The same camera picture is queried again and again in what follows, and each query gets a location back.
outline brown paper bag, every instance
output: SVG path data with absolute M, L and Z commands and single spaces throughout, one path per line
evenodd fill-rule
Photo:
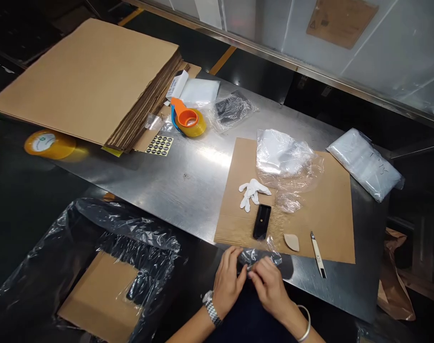
M 378 305 L 393 319 L 414 321 L 413 305 L 395 266 L 395 249 L 406 241 L 406 235 L 385 229 L 384 255 L 379 279 Z

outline left hand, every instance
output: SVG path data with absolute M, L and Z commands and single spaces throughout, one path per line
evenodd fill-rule
M 242 251 L 242 248 L 229 247 L 223 253 L 217 269 L 212 303 L 221 320 L 230 312 L 246 281 L 247 264 L 242 268 L 239 277 L 236 277 L 236 263 Z

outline label sticker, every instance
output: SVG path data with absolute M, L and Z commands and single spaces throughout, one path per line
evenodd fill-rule
M 43 133 L 38 136 L 32 143 L 32 149 L 40 152 L 49 149 L 55 143 L 55 135 L 53 133 Z
M 155 136 L 154 140 L 149 144 L 145 152 L 157 156 L 166 156 L 169 153 L 173 141 L 174 138 L 171 137 Z

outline silver bracelet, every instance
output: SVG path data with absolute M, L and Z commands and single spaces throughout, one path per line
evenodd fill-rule
M 298 308 L 303 308 L 306 311 L 306 313 L 308 314 L 308 328 L 306 329 L 305 334 L 303 336 L 301 336 L 301 338 L 297 339 L 298 343 L 301 343 L 302 341 L 304 341 L 308 337 L 309 332 L 311 331 L 311 315 L 309 314 L 308 309 L 306 307 L 304 307 L 303 305 L 297 305 L 297 306 L 298 306 Z

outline hand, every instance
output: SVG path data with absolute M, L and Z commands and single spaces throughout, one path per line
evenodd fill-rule
M 279 269 L 265 256 L 254 265 L 249 278 L 255 285 L 263 308 L 285 325 L 298 307 L 287 295 Z
M 230 312 L 246 281 L 247 265 L 236 278 L 236 263 L 242 248 L 229 247 L 222 255 L 214 281 L 212 303 L 221 320 Z

